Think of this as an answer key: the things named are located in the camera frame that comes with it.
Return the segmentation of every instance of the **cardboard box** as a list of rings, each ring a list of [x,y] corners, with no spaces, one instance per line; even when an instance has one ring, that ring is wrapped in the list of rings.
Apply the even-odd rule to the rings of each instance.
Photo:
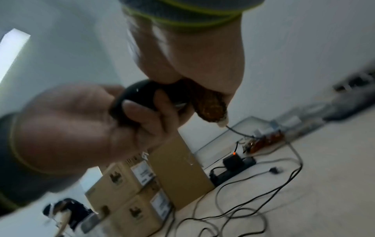
[[[170,211],[169,199],[153,180],[91,232],[98,236],[146,237],[159,230]]]
[[[136,195],[155,177],[141,156],[110,165],[87,192],[86,197],[97,212],[107,207],[115,211]]]
[[[215,188],[179,134],[149,151],[148,161],[177,210]]]

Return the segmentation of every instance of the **black power strip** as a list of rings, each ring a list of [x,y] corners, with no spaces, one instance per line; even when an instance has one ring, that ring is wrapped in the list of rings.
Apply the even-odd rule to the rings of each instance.
[[[215,185],[215,187],[219,186],[220,184],[224,183],[225,181],[229,180],[230,178],[238,175],[242,171],[256,165],[256,160],[253,157],[244,158],[243,164],[236,169],[226,170],[219,175],[215,175],[213,172],[210,172],[210,180]]]

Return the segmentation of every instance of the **light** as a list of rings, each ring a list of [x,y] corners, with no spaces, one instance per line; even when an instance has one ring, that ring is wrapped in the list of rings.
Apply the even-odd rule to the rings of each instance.
[[[22,47],[30,38],[29,34],[12,29],[0,41],[0,82],[7,74]]]

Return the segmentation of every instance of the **gray sleeve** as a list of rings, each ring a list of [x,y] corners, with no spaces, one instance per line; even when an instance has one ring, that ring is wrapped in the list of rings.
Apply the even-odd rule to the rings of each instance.
[[[264,0],[120,0],[130,15],[181,27],[209,27],[239,16]]]
[[[19,163],[13,157],[8,141],[13,117],[0,118],[0,216],[28,205],[46,192],[61,191],[81,177],[45,175]]]

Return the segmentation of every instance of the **human hand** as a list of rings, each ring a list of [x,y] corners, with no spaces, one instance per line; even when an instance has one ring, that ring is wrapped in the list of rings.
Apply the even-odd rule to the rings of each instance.
[[[193,113],[177,112],[168,96],[157,91],[158,111],[125,101],[124,113],[140,126],[119,127],[108,110],[123,90],[72,84],[40,94],[18,115],[11,136],[16,153],[42,173],[78,173],[163,143]]]
[[[130,53],[151,79],[171,84],[189,78],[221,92],[228,105],[242,82],[241,17],[215,28],[189,31],[127,16]]]

